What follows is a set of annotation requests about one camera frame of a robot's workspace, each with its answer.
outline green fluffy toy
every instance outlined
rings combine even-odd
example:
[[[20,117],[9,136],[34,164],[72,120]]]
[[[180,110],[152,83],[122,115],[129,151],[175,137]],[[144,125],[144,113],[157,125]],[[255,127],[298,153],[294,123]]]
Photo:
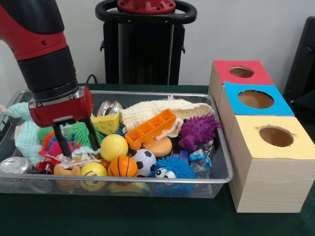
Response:
[[[75,124],[69,125],[64,128],[64,131],[69,138],[69,140],[75,141],[75,144],[80,144],[83,147],[90,147],[91,143],[89,140],[89,130],[86,125],[82,122],[77,122]],[[99,143],[105,138],[105,134],[96,130],[96,135]]]
[[[41,144],[43,143],[44,137],[52,131],[54,131],[52,127],[39,129],[37,137]],[[83,122],[76,122],[75,124],[65,126],[63,133],[66,134],[69,140],[75,141],[75,143],[73,143],[74,145],[80,144],[83,147],[92,148],[89,140],[89,130]],[[96,135],[99,143],[101,143],[106,136],[97,130]]]

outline cream towel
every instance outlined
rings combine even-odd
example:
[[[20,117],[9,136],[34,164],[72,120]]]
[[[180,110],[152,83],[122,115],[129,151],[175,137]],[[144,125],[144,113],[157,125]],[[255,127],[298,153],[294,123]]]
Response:
[[[173,127],[170,130],[163,130],[162,134],[156,137],[157,140],[165,136],[177,137],[184,119],[214,112],[206,103],[191,103],[182,99],[140,102],[122,110],[122,120],[125,125],[123,132],[133,130],[166,109],[170,109],[177,118]]]

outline purple spiky ball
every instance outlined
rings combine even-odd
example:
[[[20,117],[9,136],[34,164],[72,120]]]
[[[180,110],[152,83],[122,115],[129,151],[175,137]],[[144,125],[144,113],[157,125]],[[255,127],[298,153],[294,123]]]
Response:
[[[179,146],[188,151],[194,151],[196,145],[206,144],[216,136],[216,128],[221,127],[221,122],[216,121],[214,114],[201,117],[191,117],[182,125]]]

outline metal mesh basket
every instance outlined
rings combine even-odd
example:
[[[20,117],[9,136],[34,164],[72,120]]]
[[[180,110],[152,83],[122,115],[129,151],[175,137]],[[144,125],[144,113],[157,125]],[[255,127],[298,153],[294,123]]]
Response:
[[[103,101],[119,101],[124,107],[142,101],[166,99],[168,93],[92,91],[94,113]],[[172,93],[192,103],[212,105],[219,118],[215,102],[204,94]],[[32,98],[29,91],[15,95],[8,106],[18,102],[28,102]],[[11,156],[22,156],[14,145],[15,127],[21,119],[0,115],[0,161]],[[0,174],[1,193],[24,194],[75,194],[100,196],[148,196],[148,197],[187,197],[214,198],[224,183],[232,179],[233,171],[222,129],[218,129],[215,139],[216,153],[212,172],[206,179],[160,179],[160,178],[122,178],[55,176],[34,174]]]

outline stacked boxes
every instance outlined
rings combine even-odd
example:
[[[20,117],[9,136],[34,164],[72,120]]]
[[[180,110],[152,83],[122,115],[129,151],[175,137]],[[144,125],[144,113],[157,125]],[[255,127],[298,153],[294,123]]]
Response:
[[[315,145],[258,61],[214,61],[209,94],[232,156],[237,212],[300,212]]]

